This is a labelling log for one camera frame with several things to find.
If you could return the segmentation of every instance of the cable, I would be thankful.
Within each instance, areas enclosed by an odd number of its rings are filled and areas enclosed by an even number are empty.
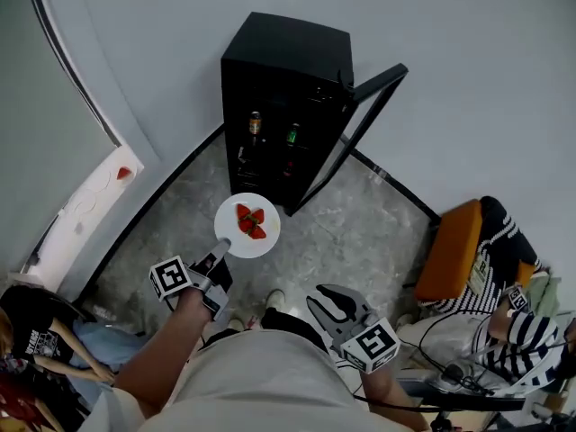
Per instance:
[[[353,364],[350,364],[347,360],[338,360],[336,362],[336,368],[337,369],[354,368],[355,370],[358,369]],[[352,396],[357,400],[363,401],[364,403],[368,403],[369,405],[373,405],[376,407],[392,408],[395,410],[404,410],[404,411],[414,411],[417,413],[439,413],[442,411],[459,411],[459,409],[446,409],[446,408],[435,408],[435,407],[401,407],[399,405],[392,405],[390,403],[384,403],[383,401],[368,400],[365,397],[360,397],[359,395],[356,395],[360,389],[362,389],[362,383],[361,382],[360,382],[360,385],[352,392]]]
[[[481,395],[484,396],[488,396],[488,395],[492,395],[493,391],[490,391],[489,389],[484,388],[483,386],[481,386],[478,381],[480,380],[480,378],[482,376],[484,376],[484,374],[486,373],[486,369],[484,370],[484,372],[478,377],[478,379],[474,379],[471,376],[465,376],[463,378],[457,378],[456,376],[451,375],[447,370],[446,367],[443,366],[442,364],[440,364],[439,362],[437,362],[436,360],[434,360],[431,356],[429,356],[426,352],[424,352],[424,350],[422,349],[422,343],[424,342],[424,338],[427,336],[428,332],[438,323],[440,323],[441,321],[444,321],[450,317],[452,317],[453,315],[457,314],[457,313],[470,313],[471,315],[475,314],[483,314],[483,315],[488,315],[488,317],[492,314],[492,312],[487,312],[485,310],[474,310],[474,311],[470,311],[470,310],[456,310],[452,313],[449,313],[447,315],[445,315],[442,319],[438,319],[437,321],[435,321],[434,323],[432,323],[432,325],[430,325],[427,330],[424,332],[424,334],[422,335],[422,337],[420,338],[420,341],[418,342],[418,345],[416,346],[415,344],[412,344],[408,341],[403,341],[401,340],[401,342],[403,342],[404,344],[408,344],[410,346],[413,346],[415,348],[418,349],[418,351],[422,354],[422,356],[431,364],[433,365],[436,369],[438,369],[440,371],[440,373],[443,376],[446,376],[450,379],[452,379],[453,381],[455,381],[456,383],[459,383],[462,387],[464,387],[465,389],[468,389],[472,392],[475,393],[479,393]]]
[[[368,400],[365,399],[364,397],[360,397],[359,395],[353,395],[353,397],[357,400],[363,401],[364,403],[368,403],[369,405],[374,405],[375,407],[392,408],[395,410],[403,410],[403,411],[414,411],[416,413],[441,413],[443,411],[450,411],[450,412],[459,411],[459,409],[446,409],[438,407],[401,407],[399,405],[384,403],[383,401]]]
[[[436,360],[432,359],[432,357],[430,357],[428,354],[426,354],[426,352],[424,352],[424,350],[422,349],[422,343],[424,341],[424,338],[426,337],[426,335],[428,334],[428,332],[438,323],[440,323],[441,321],[444,321],[446,319],[448,319],[449,317],[452,317],[453,315],[455,315],[456,313],[470,313],[471,315],[475,314],[488,314],[488,317],[486,317],[486,319],[488,319],[491,315],[492,312],[487,312],[485,310],[474,310],[474,311],[470,311],[470,310],[456,310],[450,314],[445,315],[442,319],[439,319],[437,321],[435,321],[434,323],[432,323],[432,325],[430,325],[427,330],[424,332],[424,335],[422,335],[422,338],[420,339],[420,341],[418,342],[418,345],[416,346],[415,344],[412,344],[408,341],[404,341],[404,340],[400,340],[402,343],[404,344],[408,344],[410,346],[413,346],[415,348],[418,349],[418,351],[422,354],[422,356],[431,364],[433,365],[435,368],[437,368],[442,375],[445,375],[446,377],[451,378],[453,381],[456,381],[457,383],[459,383],[461,386],[463,386],[465,389],[469,389],[473,392],[477,392],[483,395],[492,395],[494,392],[486,389],[484,387],[482,387],[479,384],[479,380],[486,374],[486,372],[488,371],[488,367],[485,367],[483,364],[479,364],[478,362],[475,362],[473,360],[471,360],[473,363],[483,366],[484,367],[484,371],[478,376],[478,378],[474,379],[471,376],[465,376],[462,379],[457,379],[455,376],[451,376],[450,373],[446,372],[446,367],[443,366],[442,364],[440,364],[439,362],[437,362]],[[547,346],[546,348],[549,349],[553,349],[555,347],[562,347],[562,346],[566,346],[568,344],[570,344],[572,341],[565,341],[561,344],[556,344],[556,345],[552,345],[552,346]],[[502,357],[501,359],[499,359],[499,363],[503,363],[503,360],[505,360],[506,358],[512,357],[512,356],[526,356],[535,352],[539,352],[541,349],[541,347],[537,347],[531,350],[524,350],[524,351],[520,351],[517,353],[510,353],[505,355],[504,357]]]

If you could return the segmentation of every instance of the wall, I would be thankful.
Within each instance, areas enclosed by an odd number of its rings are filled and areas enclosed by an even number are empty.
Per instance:
[[[158,157],[76,261],[77,284],[221,124],[219,57],[263,11],[349,31],[357,84],[405,63],[409,76],[359,148],[437,212],[497,196],[576,291],[576,0],[47,1],[96,101]],[[142,159],[141,143],[125,139]]]
[[[0,0],[0,281],[20,272],[114,145],[62,70],[31,0]]]

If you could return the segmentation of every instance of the sleeve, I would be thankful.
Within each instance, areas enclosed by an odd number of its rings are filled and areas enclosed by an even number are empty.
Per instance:
[[[146,422],[134,397],[120,389],[104,388],[78,432],[135,432]]]
[[[46,331],[54,320],[47,298],[28,286],[16,285],[6,290],[1,305],[16,329],[26,326]]]
[[[523,349],[536,349],[557,334],[558,326],[552,319],[515,311],[507,340]]]
[[[13,358],[17,358],[17,359],[21,359],[21,360],[27,360],[28,362],[34,363],[34,354],[26,354],[26,346],[23,346],[21,344],[17,344],[14,341],[14,345],[12,346],[12,357]]]

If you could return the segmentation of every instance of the floor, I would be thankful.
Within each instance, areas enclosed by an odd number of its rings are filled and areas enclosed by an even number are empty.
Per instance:
[[[174,255],[193,261],[215,244],[213,218],[230,196],[224,138],[219,136],[168,187],[116,252],[86,301],[100,318],[152,334],[169,310],[159,303],[149,267]],[[288,218],[274,248],[256,259],[227,255],[234,278],[224,318],[260,315],[268,293],[281,288],[292,315],[314,325],[305,298],[317,284],[362,292],[381,316],[394,320],[415,308],[411,291],[428,252],[429,219],[402,194],[353,157],[304,208]]]

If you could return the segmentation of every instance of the black mini fridge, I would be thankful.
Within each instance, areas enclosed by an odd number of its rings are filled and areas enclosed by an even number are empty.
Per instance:
[[[232,193],[261,194],[292,216],[338,171],[407,73],[398,64],[355,87],[349,33],[251,13],[221,59]]]

